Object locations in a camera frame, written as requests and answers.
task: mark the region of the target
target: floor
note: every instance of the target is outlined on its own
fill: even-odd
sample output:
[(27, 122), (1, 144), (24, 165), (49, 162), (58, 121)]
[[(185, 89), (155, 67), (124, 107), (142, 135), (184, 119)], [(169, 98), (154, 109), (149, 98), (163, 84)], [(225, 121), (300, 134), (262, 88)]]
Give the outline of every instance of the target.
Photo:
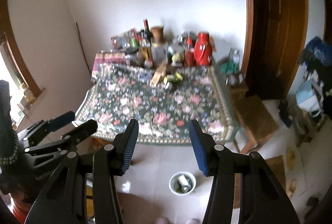
[[(277, 114), (277, 101), (264, 101), (265, 106), (280, 126), (260, 150), (265, 158), (283, 155), (286, 149), (295, 150), (295, 168), (285, 167), (287, 185), (296, 179), (296, 190), (291, 198), (301, 222), (309, 210), (306, 202), (311, 195), (322, 198), (332, 182), (332, 121), (327, 121), (310, 144), (295, 147), (293, 128), (287, 129)], [(235, 151), (232, 144), (226, 146)], [(195, 175), (197, 186), (186, 196), (176, 196), (169, 190), (168, 182), (178, 171)], [(116, 186), (124, 207), (125, 224), (153, 224), (157, 217), (166, 217), (172, 224), (184, 224), (191, 218), (202, 221), (208, 203), (212, 178), (199, 171), (191, 146), (155, 146), (137, 144), (133, 165), (123, 177), (116, 178)], [(232, 223), (238, 223), (239, 209), (233, 211)]]

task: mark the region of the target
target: wooden door frame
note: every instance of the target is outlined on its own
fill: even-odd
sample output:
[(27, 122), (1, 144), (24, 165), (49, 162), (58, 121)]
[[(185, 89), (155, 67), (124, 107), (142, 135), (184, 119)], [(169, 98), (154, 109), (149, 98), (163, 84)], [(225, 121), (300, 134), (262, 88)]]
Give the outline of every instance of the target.
[[(252, 44), (252, 36), (253, 36), (253, 28), (254, 28), (254, 0), (246, 0), (247, 1), (247, 28), (246, 28), (246, 39), (245, 39), (245, 45), (244, 45), (244, 51), (243, 51), (243, 61), (242, 61), (242, 72), (246, 74), (248, 70), (248, 64), (249, 64), (249, 58), (250, 58), (250, 51), (251, 51), (251, 44)], [(305, 25), (303, 29), (303, 37), (302, 37), (302, 44), (301, 47), (304, 47), (306, 34), (308, 30), (308, 12), (309, 12), (309, 6), (308, 6), (308, 0), (304, 0), (305, 4)], [(295, 75), (298, 71), (298, 65), (294, 68), (293, 73), (291, 75), (290, 82), (286, 88), (286, 94), (288, 93)]]

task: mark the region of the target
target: wooden door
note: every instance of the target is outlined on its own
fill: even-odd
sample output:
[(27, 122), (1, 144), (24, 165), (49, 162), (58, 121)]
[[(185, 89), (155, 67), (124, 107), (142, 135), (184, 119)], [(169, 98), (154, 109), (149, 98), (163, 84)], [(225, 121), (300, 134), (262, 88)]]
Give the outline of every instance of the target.
[(246, 78), (249, 95), (280, 99), (288, 93), (298, 68), (308, 24), (308, 2), (254, 0), (254, 9)]

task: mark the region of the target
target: person's foot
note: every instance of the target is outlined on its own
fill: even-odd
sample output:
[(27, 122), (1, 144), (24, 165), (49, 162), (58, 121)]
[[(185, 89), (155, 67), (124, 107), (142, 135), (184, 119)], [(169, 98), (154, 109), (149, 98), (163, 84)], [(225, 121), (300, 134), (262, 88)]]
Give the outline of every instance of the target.
[(154, 224), (169, 224), (168, 220), (164, 217), (157, 218)]
[(200, 224), (200, 222), (197, 219), (191, 219), (187, 221), (186, 224)]

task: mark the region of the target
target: bolt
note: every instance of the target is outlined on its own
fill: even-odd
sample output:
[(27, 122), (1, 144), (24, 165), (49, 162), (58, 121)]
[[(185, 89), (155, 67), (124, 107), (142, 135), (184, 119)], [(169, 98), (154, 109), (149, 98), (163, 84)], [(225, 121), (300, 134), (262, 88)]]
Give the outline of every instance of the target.
[(216, 149), (217, 151), (222, 151), (222, 150), (224, 150), (224, 146), (223, 146), (222, 144), (216, 144), (216, 145), (215, 145), (215, 149)]
[(76, 157), (76, 152), (72, 151), (70, 153), (68, 153), (67, 157), (69, 157), (70, 159), (73, 159), (74, 157)]
[(259, 159), (260, 156), (261, 155), (258, 152), (251, 152), (251, 157), (253, 157), (254, 159)]
[(114, 148), (113, 144), (107, 144), (107, 145), (104, 146), (104, 149), (106, 151), (111, 151), (113, 148)]

